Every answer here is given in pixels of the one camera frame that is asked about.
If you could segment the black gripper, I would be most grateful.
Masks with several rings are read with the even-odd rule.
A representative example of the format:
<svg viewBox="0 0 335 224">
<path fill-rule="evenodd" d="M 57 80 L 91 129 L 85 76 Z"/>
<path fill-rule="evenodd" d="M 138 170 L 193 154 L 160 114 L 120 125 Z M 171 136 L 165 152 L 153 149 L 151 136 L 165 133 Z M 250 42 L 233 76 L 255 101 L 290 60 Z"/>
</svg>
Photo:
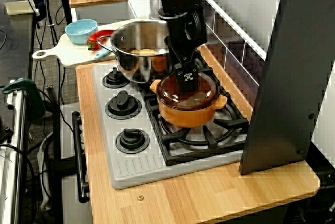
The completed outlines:
<svg viewBox="0 0 335 224">
<path fill-rule="evenodd" d="M 194 51 L 207 42 L 204 10 L 167 16 L 165 21 L 169 35 L 164 42 L 174 65 L 178 92 L 182 95 L 195 92 L 198 90 L 198 68 L 191 63 Z"/>
</svg>

